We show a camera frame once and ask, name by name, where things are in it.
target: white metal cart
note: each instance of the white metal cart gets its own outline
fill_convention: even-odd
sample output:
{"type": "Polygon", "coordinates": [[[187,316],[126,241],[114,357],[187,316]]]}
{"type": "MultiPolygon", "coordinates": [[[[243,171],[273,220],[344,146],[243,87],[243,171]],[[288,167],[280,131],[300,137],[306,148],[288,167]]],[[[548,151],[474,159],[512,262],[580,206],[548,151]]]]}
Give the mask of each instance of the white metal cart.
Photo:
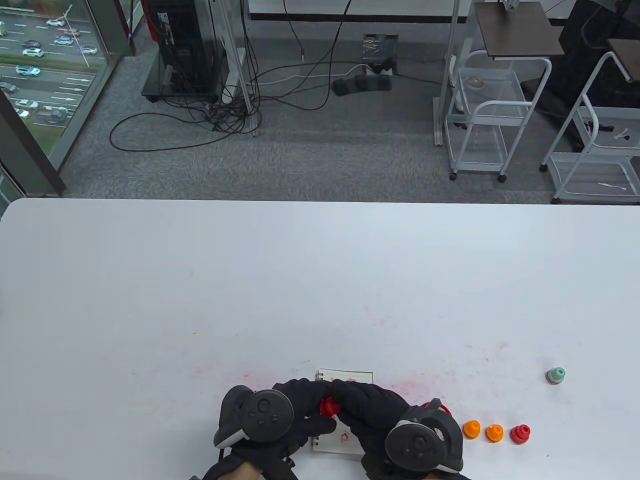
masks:
{"type": "MultiPolygon", "coordinates": [[[[467,61],[478,55],[486,56],[487,52],[472,52],[467,61]]],[[[548,58],[495,58],[493,63],[503,64],[505,68],[462,66],[458,70],[444,125],[452,170],[449,180],[456,180],[458,170],[500,172],[498,181],[507,179],[509,162],[551,74],[548,58]],[[538,91],[530,102],[525,100],[513,69],[518,61],[539,61],[545,66],[538,91]],[[462,98],[462,113],[454,112],[458,96],[462,98]],[[503,127],[518,129],[508,150],[503,127]]]]}
{"type": "Polygon", "coordinates": [[[608,59],[615,62],[625,80],[632,79],[613,51],[600,58],[540,166],[541,172],[549,170],[556,186],[553,204],[562,200],[621,204],[640,201],[640,180],[630,161],[640,156],[640,109],[594,107],[588,95],[608,59]],[[580,133],[584,148],[578,153],[555,152],[571,122],[580,133]]]}

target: green bottle cap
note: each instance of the green bottle cap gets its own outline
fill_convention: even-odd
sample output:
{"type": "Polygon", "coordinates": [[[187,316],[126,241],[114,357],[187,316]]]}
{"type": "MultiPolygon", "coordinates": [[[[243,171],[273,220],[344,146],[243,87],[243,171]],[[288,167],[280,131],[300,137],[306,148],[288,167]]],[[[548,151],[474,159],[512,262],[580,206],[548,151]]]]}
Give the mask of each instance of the green bottle cap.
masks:
{"type": "Polygon", "coordinates": [[[564,380],[564,369],[560,367],[556,367],[547,372],[547,380],[549,383],[553,383],[557,385],[558,383],[562,383],[564,380]]]}

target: white cable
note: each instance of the white cable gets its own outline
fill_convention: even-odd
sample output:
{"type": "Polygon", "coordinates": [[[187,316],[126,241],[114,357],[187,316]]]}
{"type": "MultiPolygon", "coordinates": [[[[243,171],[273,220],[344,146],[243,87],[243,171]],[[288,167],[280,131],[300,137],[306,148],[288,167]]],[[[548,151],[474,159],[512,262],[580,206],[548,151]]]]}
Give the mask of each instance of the white cable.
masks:
{"type": "MultiPolygon", "coordinates": [[[[345,74],[331,74],[332,77],[346,77],[347,75],[349,75],[352,71],[354,71],[356,68],[358,67],[366,67],[369,68],[369,66],[365,63],[361,63],[359,65],[356,65],[355,67],[353,67],[351,70],[349,70],[347,73],[345,74]]],[[[282,80],[276,80],[273,82],[267,82],[267,83],[259,83],[258,85],[260,86],[266,86],[266,85],[275,85],[277,83],[282,83],[282,82],[286,82],[288,80],[292,80],[294,78],[324,78],[324,77],[328,77],[329,74],[323,74],[323,75],[311,75],[309,77],[307,77],[306,75],[292,75],[291,77],[287,77],[287,78],[283,78],[282,80]]]]}

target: notebook binding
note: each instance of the notebook binding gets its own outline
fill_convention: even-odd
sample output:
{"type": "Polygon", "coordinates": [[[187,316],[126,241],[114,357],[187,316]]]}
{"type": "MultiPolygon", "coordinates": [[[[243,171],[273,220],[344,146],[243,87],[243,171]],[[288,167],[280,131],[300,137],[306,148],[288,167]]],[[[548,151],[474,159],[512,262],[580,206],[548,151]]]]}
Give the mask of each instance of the notebook binding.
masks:
{"type": "MultiPolygon", "coordinates": [[[[316,372],[316,380],[322,380],[323,378],[324,378],[324,374],[320,370],[318,370],[316,372]]],[[[318,437],[316,436],[311,437],[311,444],[314,447],[317,447],[319,445],[318,437]]]]}

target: glass window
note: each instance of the glass window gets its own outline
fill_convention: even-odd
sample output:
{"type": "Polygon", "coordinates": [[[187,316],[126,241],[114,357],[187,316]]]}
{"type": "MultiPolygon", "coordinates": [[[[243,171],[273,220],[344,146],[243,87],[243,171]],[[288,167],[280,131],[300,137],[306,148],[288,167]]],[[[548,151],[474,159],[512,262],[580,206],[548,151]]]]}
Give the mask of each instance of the glass window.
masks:
{"type": "Polygon", "coordinates": [[[22,192],[0,166],[0,216],[4,214],[9,204],[18,198],[22,198],[22,192]]]}
{"type": "Polygon", "coordinates": [[[0,0],[0,89],[47,156],[106,66],[83,0],[0,0]]]}

